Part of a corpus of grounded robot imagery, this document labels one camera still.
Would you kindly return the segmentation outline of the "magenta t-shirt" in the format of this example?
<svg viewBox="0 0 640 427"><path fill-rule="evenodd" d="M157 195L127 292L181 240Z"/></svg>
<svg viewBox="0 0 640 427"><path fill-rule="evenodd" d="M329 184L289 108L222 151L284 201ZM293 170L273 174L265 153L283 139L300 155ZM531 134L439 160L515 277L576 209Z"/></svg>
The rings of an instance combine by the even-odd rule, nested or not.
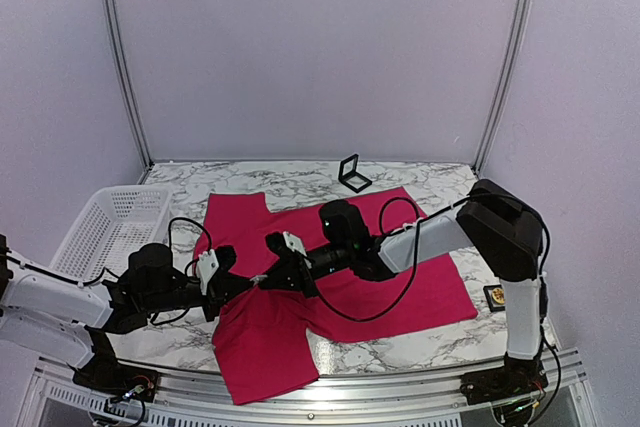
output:
<svg viewBox="0 0 640 427"><path fill-rule="evenodd" d="M212 194L196 243L231 245L232 271L253 277L276 260L266 246L272 232L288 231L307 249L325 243L318 205L272 212L264 193ZM263 401L319 377L307 334L340 343L377 340L476 317L477 310L449 256L420 264L385 282L367 282L350 270L319 280L322 297L255 288L223 307L212 344L219 370L236 405Z"/></svg>

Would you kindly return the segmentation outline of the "black brooch box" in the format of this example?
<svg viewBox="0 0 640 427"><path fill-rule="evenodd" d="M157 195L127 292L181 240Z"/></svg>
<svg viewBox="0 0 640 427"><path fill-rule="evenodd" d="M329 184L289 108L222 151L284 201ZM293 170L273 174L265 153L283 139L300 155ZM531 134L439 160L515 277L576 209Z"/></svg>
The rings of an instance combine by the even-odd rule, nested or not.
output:
<svg viewBox="0 0 640 427"><path fill-rule="evenodd" d="M484 286L483 292L491 312L501 312L505 310L504 290L500 284Z"/></svg>
<svg viewBox="0 0 640 427"><path fill-rule="evenodd" d="M357 153L343 159L339 164L338 181L354 193L360 193L372 185L372 180L358 171Z"/></svg>

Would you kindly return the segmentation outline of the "gold brooch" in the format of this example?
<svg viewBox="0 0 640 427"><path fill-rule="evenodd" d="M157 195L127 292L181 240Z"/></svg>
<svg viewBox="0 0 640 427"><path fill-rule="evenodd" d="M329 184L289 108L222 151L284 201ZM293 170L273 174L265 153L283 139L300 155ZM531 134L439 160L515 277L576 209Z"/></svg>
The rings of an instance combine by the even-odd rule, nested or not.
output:
<svg viewBox="0 0 640 427"><path fill-rule="evenodd" d="M504 291L501 287L494 288L491 291L491 297L496 304L503 305L505 303Z"/></svg>

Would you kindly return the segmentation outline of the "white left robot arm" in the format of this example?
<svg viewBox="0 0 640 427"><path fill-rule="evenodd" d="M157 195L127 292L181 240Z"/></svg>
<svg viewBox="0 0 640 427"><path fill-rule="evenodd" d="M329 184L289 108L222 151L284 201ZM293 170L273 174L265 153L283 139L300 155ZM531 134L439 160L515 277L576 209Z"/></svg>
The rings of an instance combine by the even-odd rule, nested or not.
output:
<svg viewBox="0 0 640 427"><path fill-rule="evenodd" d="M31 265L3 245L1 337L66 363L81 386L107 393L152 390L156 372L122 364L110 335L131 333L154 315L179 309L201 308L213 320L254 285L231 273L235 261L235 250L221 246L201 254L189 276L174 267L168 246L149 243L129 255L117 280L83 283Z"/></svg>

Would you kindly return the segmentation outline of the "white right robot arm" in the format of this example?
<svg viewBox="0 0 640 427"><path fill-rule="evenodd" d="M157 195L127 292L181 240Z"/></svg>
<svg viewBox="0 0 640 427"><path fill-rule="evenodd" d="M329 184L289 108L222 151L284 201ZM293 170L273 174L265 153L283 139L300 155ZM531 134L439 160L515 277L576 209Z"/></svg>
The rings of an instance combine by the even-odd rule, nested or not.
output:
<svg viewBox="0 0 640 427"><path fill-rule="evenodd" d="M502 366L464 374L461 393L469 404L479 404L547 386L541 353L547 343L543 264L550 234L535 209L482 179L463 199L388 233L371 234L358 207L347 200L322 205L319 217L327 242L313 250L288 232L267 235L277 260L256 278L260 289L316 297L317 280L343 269L367 281L386 281L415 273L422 262L474 247L503 289L508 336Z"/></svg>

